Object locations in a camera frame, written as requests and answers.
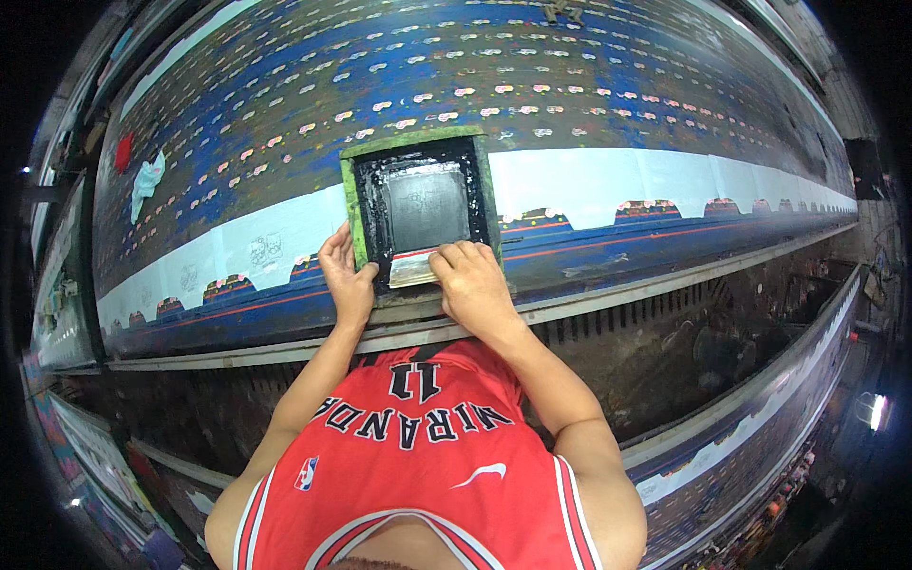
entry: nike swoosh logo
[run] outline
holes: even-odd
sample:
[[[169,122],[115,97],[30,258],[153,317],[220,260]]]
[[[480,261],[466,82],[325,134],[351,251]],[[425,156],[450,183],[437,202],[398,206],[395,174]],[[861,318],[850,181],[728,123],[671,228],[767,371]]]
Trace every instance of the nike swoosh logo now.
[[[472,476],[469,479],[466,479],[465,482],[461,482],[458,485],[453,485],[452,487],[450,487],[450,489],[456,489],[458,487],[465,487],[466,485],[468,485],[469,483],[474,481],[475,477],[478,477],[482,473],[497,473],[501,476],[501,480],[502,480],[503,476],[507,474],[507,466],[504,465],[503,463],[495,463],[494,465],[483,465],[482,467],[479,467],[478,469],[476,469],[475,472],[472,474]]]

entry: fluorescent light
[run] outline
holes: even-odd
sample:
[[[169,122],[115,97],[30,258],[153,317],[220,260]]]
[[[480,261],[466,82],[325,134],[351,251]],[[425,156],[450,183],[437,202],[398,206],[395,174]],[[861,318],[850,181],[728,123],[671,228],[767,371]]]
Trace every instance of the fluorescent light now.
[[[886,407],[886,396],[877,395],[874,398],[874,407],[871,409],[871,429],[877,431],[880,428],[880,420],[884,415]]]

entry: red basketball jersey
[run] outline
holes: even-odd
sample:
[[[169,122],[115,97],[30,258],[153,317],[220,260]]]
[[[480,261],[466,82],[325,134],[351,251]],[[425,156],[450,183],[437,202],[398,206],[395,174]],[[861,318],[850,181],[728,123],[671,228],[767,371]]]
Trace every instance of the red basketball jersey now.
[[[323,568],[412,515],[466,568],[601,568],[573,471],[525,424],[521,397],[477,341],[356,368],[254,488],[234,567]]]

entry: short hair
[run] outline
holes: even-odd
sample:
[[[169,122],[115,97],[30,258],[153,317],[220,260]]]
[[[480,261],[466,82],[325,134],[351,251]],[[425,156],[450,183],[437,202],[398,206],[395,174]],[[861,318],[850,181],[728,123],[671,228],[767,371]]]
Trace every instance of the short hair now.
[[[389,560],[368,560],[367,558],[343,558],[335,564],[326,567],[326,570],[414,570],[398,562]]]

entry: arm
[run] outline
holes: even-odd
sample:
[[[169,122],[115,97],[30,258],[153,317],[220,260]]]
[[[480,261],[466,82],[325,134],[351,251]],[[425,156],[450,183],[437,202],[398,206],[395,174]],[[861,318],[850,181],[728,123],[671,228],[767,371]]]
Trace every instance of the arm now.
[[[604,568],[636,568],[646,545],[646,515],[592,390],[516,313],[490,247],[442,245],[429,262],[440,279],[444,312],[510,365],[554,435],[554,452],[573,467]]]
[[[232,566],[234,535],[251,491],[304,430],[320,404],[345,379],[348,362],[374,305],[372,281],[378,268],[376,264],[368,264],[355,273],[347,223],[326,240],[317,256],[336,304],[336,326],[279,399],[266,434],[244,472],[219,496],[206,520],[206,545],[220,568]]]

